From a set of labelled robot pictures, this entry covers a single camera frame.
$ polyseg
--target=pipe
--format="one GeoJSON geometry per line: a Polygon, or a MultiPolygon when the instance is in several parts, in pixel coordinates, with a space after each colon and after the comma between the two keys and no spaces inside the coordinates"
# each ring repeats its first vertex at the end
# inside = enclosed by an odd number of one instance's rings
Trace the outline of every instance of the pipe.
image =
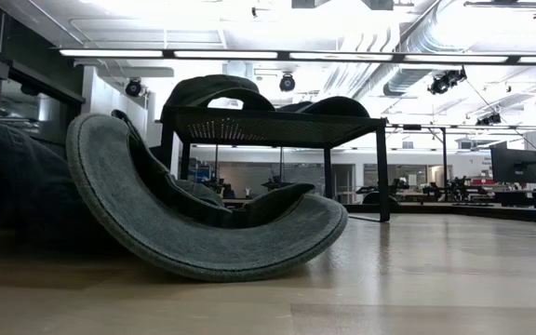
{"type": "Polygon", "coordinates": [[[472,2],[467,1],[464,3],[465,7],[480,7],[480,8],[512,8],[512,9],[520,9],[520,8],[534,8],[536,9],[536,2],[521,2],[521,3],[511,3],[511,4],[503,4],[503,3],[497,3],[497,2],[472,2]]]}
{"type": "Polygon", "coordinates": [[[1,13],[1,28],[0,28],[0,56],[4,52],[4,35],[6,29],[6,13],[1,13]]]}
{"type": "Polygon", "coordinates": [[[224,49],[228,48],[228,47],[227,47],[227,40],[226,40],[226,38],[224,37],[224,30],[222,29],[222,27],[219,27],[219,28],[217,29],[217,33],[219,34],[219,38],[220,38],[220,40],[221,40],[222,48],[224,48],[224,49]]]}
{"type": "Polygon", "coordinates": [[[419,18],[417,18],[414,22],[412,22],[410,24],[410,26],[407,28],[406,31],[404,31],[401,35],[400,35],[400,41],[398,41],[398,45],[395,47],[395,50],[397,50],[398,48],[400,48],[400,46],[407,40],[407,38],[409,38],[409,36],[415,31],[415,29],[417,29],[417,27],[421,24],[421,22],[423,22],[423,20],[425,20],[425,18],[429,15],[429,13],[432,12],[432,10],[434,10],[434,8],[437,7],[437,5],[441,2],[442,0],[435,0],[434,3],[432,5],[430,5],[424,12],[423,14],[421,14],[421,16],[419,18]]]}
{"type": "Polygon", "coordinates": [[[52,16],[48,15],[48,13],[45,12],[43,8],[41,8],[39,5],[35,4],[33,0],[26,0],[29,4],[33,5],[34,8],[38,9],[43,15],[45,15],[49,20],[53,21],[53,23],[57,24],[58,27],[60,27],[64,32],[66,32],[68,35],[70,35],[77,43],[79,43],[81,46],[84,45],[84,42],[77,38],[73,33],[70,33],[70,31],[67,30],[61,23],[59,23],[57,20],[55,20],[52,16]]]}
{"type": "MultiPolygon", "coordinates": [[[[356,46],[347,46],[350,42],[343,43],[340,50],[337,51],[371,51],[377,40],[378,35],[375,33],[371,36],[366,36],[362,33],[359,41],[356,42],[356,46]]],[[[339,89],[341,87],[353,86],[355,85],[354,83],[361,82],[361,79],[366,76],[366,72],[371,65],[372,64],[356,63],[337,64],[334,70],[330,73],[326,84],[320,92],[324,95],[341,95],[345,93],[340,92],[339,89]]]]}
{"type": "MultiPolygon", "coordinates": [[[[432,135],[434,135],[434,137],[440,141],[442,144],[444,144],[444,140],[440,139],[439,136],[437,136],[437,134],[434,132],[433,129],[427,129],[429,130],[430,133],[432,133],[432,135]]],[[[446,129],[445,128],[442,128],[442,134],[444,135],[444,137],[446,137],[446,129]]]]}
{"type": "MultiPolygon", "coordinates": [[[[439,33],[445,33],[450,25],[461,24],[459,21],[448,20],[444,17],[445,15],[453,14],[447,14],[446,12],[449,10],[458,10],[458,0],[436,2],[434,8],[422,19],[421,24],[416,26],[413,33],[397,46],[396,51],[409,53],[465,51],[475,42],[475,38],[464,39],[457,43],[455,42],[457,39],[445,41],[444,38],[439,36],[439,33]]],[[[402,96],[410,87],[422,80],[431,71],[431,69],[403,69],[396,64],[383,64],[378,67],[364,86],[354,94],[353,98],[359,100],[376,87],[382,87],[383,94],[386,96],[402,96]]]]}
{"type": "Polygon", "coordinates": [[[448,147],[446,146],[446,129],[442,128],[442,154],[444,159],[444,199],[448,201],[448,187],[446,183],[448,182],[448,147]]]}

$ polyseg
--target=ceiling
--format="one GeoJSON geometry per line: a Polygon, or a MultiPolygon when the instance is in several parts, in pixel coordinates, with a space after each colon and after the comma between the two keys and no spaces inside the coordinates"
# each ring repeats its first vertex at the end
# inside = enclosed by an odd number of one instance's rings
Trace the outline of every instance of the ceiling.
{"type": "MultiPolygon", "coordinates": [[[[293,8],[296,0],[0,0],[0,7],[59,47],[536,53],[536,10],[466,9],[465,0],[441,0],[422,15],[437,1],[395,1],[413,6],[381,11],[361,0],[322,1],[306,9],[293,8]],[[421,16],[421,25],[410,29],[421,16]]],[[[94,64],[119,82],[134,71],[153,69],[155,78],[144,80],[152,90],[170,91],[192,76],[228,73],[254,80],[275,104],[346,95],[372,116],[395,123],[468,125],[493,108],[507,123],[536,125],[536,68],[530,67],[466,66],[468,83],[433,96],[426,88],[433,74],[446,69],[268,61],[94,64]],[[163,72],[168,68],[173,71],[163,72]],[[297,81],[293,93],[277,87],[283,72],[297,81]],[[400,95],[383,90],[393,78],[409,83],[400,95]]]]}

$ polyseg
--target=shelf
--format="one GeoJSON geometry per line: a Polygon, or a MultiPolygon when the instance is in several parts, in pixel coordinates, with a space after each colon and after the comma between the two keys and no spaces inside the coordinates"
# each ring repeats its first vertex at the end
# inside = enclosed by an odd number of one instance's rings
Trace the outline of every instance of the shelf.
{"type": "Polygon", "coordinates": [[[366,117],[201,107],[165,107],[160,122],[164,127],[172,124],[186,143],[318,149],[340,146],[386,126],[385,119],[366,117]]]}

